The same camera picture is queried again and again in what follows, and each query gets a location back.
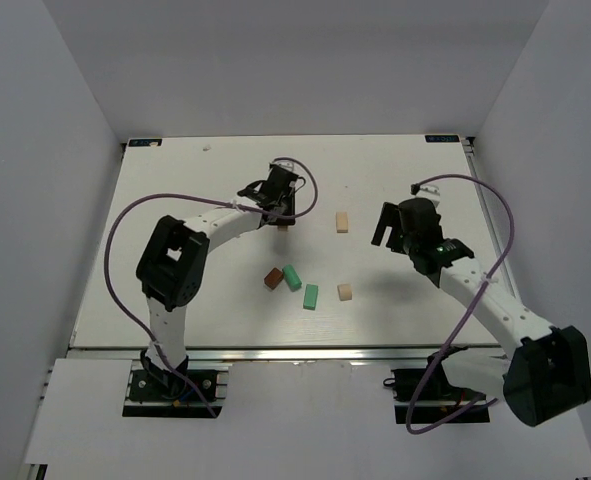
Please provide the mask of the brown wood block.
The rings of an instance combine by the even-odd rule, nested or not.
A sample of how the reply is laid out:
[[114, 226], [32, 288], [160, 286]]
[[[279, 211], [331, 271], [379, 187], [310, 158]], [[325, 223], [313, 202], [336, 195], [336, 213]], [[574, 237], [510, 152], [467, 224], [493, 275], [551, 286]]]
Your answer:
[[264, 285], [270, 289], [274, 290], [284, 279], [284, 273], [279, 268], [273, 268], [269, 271], [269, 273], [264, 277]]

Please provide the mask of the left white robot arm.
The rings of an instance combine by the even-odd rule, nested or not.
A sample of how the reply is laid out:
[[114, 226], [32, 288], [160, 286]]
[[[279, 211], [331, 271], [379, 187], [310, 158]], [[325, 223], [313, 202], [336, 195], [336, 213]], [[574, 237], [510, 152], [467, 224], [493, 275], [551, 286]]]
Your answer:
[[299, 179], [293, 170], [272, 165], [268, 177], [240, 190], [230, 207], [157, 222], [136, 268], [154, 335], [141, 355], [145, 370], [159, 377], [186, 371], [186, 308], [201, 287], [208, 254], [265, 225], [292, 225]]

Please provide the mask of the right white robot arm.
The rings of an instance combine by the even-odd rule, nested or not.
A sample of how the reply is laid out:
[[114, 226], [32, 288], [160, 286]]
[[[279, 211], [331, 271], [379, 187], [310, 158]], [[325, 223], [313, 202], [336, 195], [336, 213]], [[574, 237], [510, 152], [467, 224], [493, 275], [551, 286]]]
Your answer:
[[486, 357], [445, 341], [429, 357], [406, 415], [413, 415], [431, 379], [472, 391], [479, 399], [503, 401], [530, 427], [591, 401], [585, 336], [573, 326], [554, 326], [494, 284], [469, 247], [444, 237], [440, 220], [428, 199], [386, 202], [372, 242], [408, 256], [418, 273], [465, 306], [462, 319], [476, 318], [503, 354]]

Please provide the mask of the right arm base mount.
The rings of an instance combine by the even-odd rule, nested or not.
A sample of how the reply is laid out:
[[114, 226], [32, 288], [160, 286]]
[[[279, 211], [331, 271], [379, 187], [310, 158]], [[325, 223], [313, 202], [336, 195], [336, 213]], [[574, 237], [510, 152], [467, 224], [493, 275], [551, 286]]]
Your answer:
[[[393, 394], [395, 420], [398, 425], [405, 423], [410, 400], [424, 371], [424, 368], [395, 369], [382, 382], [383, 387]], [[466, 406], [476, 396], [476, 392], [452, 387], [445, 380], [441, 380], [438, 374], [434, 374], [419, 395], [413, 410], [413, 424], [422, 426], [436, 423], [460, 407]], [[487, 402], [488, 400], [483, 397], [470, 410], [450, 420], [450, 423], [489, 423], [490, 413], [489, 407], [486, 406]]]

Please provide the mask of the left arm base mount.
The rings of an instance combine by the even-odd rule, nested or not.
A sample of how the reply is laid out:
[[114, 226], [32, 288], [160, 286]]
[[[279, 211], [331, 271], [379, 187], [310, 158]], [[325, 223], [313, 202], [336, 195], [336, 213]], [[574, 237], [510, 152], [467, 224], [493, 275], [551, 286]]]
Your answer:
[[187, 377], [197, 390], [174, 378], [171, 387], [162, 385], [140, 364], [131, 367], [122, 407], [125, 418], [216, 419], [227, 396], [228, 371], [224, 369], [189, 369]]

